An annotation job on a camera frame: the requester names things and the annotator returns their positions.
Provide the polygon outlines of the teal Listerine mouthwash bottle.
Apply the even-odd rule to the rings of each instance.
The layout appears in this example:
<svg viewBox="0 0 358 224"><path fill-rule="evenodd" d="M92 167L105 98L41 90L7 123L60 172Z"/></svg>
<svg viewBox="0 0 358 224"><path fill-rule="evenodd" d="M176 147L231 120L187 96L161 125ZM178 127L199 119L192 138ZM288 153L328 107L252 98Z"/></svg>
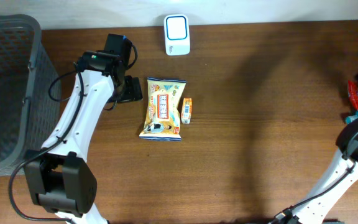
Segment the teal Listerine mouthwash bottle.
<svg viewBox="0 0 358 224"><path fill-rule="evenodd" d="M358 119L358 110L353 115L347 116L345 118L345 123L350 124L351 122L355 121L356 119Z"/></svg>

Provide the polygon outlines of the beige wet wipes pack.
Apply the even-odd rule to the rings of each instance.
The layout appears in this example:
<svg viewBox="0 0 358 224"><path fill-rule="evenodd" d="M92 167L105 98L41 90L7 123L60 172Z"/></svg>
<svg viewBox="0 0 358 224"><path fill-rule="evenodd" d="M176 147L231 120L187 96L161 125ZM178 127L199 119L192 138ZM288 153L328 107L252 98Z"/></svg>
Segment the beige wet wipes pack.
<svg viewBox="0 0 358 224"><path fill-rule="evenodd" d="M141 139L181 141L178 104L186 81L148 77L148 103Z"/></svg>

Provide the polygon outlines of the small orange candy box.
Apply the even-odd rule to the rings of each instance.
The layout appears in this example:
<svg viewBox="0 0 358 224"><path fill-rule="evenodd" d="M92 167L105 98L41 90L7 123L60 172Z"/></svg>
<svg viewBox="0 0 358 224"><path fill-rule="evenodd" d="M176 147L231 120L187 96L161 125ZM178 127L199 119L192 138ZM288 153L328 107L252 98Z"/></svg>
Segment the small orange candy box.
<svg viewBox="0 0 358 224"><path fill-rule="evenodd" d="M191 121L193 101L191 98L184 98L181 109L181 122L189 124Z"/></svg>

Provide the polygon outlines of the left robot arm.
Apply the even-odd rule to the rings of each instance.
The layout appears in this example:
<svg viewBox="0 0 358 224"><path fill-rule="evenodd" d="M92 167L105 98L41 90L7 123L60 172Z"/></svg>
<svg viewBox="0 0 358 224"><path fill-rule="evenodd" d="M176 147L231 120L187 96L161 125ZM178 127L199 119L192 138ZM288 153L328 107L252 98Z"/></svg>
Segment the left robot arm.
<svg viewBox="0 0 358 224"><path fill-rule="evenodd" d="M107 223L95 204L96 177L86 161L90 141L106 105L142 99L138 78L126 75L135 45L109 34L104 49L86 51L74 64L75 85L53 133L19 165L34 205L55 214L54 222Z"/></svg>

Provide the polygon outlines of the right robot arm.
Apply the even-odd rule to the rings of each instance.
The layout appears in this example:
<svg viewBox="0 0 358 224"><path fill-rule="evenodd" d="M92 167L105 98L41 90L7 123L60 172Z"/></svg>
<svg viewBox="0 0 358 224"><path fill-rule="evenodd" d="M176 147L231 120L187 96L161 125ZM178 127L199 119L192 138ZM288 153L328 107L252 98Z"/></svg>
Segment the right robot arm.
<svg viewBox="0 0 358 224"><path fill-rule="evenodd" d="M323 223L330 209L358 180L358 115L348 121L336 139L338 150L317 184L305 199L276 214L271 223Z"/></svg>

